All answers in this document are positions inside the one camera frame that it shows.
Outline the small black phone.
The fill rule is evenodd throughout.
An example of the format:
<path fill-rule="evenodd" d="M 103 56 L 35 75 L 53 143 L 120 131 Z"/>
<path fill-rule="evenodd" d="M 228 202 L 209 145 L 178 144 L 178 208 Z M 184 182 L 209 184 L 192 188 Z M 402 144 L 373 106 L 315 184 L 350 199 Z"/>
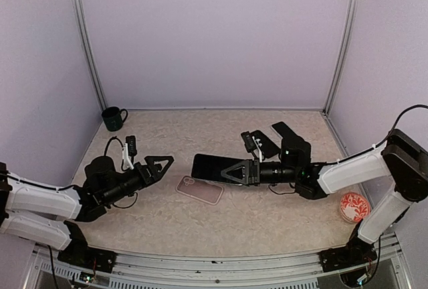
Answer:
<path fill-rule="evenodd" d="M 196 154 L 193 159 L 191 177 L 204 181 L 229 184 L 221 176 L 220 172 L 240 161 L 243 161 L 243 159 Z"/>

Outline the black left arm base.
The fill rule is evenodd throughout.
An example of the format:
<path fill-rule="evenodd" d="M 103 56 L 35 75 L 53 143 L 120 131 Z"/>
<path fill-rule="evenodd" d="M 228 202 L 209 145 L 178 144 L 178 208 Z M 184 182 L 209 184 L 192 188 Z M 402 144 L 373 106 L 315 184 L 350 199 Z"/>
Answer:
<path fill-rule="evenodd" d="M 58 253 L 58 260 L 73 266 L 111 274 L 117 254 L 110 250 L 93 248 L 88 245 L 77 224 L 65 221 L 71 242 Z"/>

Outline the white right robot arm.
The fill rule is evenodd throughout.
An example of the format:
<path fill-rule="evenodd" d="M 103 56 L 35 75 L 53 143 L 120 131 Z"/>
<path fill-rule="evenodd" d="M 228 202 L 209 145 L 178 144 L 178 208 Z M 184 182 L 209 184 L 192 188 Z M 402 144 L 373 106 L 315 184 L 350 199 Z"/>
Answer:
<path fill-rule="evenodd" d="M 221 176 L 241 185 L 292 183 L 306 199 L 321 199 L 354 185 L 389 182 L 387 192 L 355 227 L 342 259 L 350 265 L 368 254 L 384 231 L 412 206 L 427 198 L 427 150 L 399 129 L 379 144 L 332 163 L 310 159 L 311 145 L 293 134 L 283 138 L 278 162 L 243 160 L 221 170 Z"/>

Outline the light blue phone case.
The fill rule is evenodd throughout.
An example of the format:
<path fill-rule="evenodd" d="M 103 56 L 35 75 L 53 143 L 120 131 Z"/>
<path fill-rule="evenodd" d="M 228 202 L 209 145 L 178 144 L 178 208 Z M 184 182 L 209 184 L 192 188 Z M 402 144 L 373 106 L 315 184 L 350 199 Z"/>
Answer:
<path fill-rule="evenodd" d="M 296 133 L 285 122 L 277 122 L 275 124 L 272 124 L 271 127 L 282 138 L 292 138 L 293 136 L 296 136 Z"/>

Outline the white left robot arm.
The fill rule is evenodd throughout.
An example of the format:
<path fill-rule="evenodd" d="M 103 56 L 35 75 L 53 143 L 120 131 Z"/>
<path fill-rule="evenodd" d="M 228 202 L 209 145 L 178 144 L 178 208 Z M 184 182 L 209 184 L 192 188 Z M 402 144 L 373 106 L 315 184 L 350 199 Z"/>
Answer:
<path fill-rule="evenodd" d="M 145 164 L 119 173 L 108 156 L 96 157 L 84 169 L 82 186 L 53 187 L 27 181 L 1 163 L 1 232 L 43 243 L 85 266 L 93 249 L 72 237 L 74 223 L 54 222 L 55 215 L 73 222 L 93 222 L 106 214 L 117 201 L 159 182 L 172 165 L 172 156 L 147 156 Z"/>

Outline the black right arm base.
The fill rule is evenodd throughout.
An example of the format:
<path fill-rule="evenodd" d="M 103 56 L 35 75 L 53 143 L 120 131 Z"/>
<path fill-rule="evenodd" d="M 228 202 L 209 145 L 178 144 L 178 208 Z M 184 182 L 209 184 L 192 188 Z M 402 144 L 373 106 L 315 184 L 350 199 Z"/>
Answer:
<path fill-rule="evenodd" d="M 353 229 L 345 246 L 322 250 L 318 253 L 323 272 L 358 266 L 378 258 L 373 244 L 358 238 L 361 221 Z"/>

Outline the pink clear phone case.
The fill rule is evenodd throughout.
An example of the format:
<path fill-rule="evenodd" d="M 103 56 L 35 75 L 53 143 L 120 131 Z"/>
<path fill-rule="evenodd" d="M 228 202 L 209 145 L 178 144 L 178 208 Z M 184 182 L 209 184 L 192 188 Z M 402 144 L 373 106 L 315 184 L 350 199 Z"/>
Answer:
<path fill-rule="evenodd" d="M 190 176 L 184 176 L 175 189 L 181 195 L 210 205 L 218 204 L 224 192 L 222 186 L 213 185 Z"/>

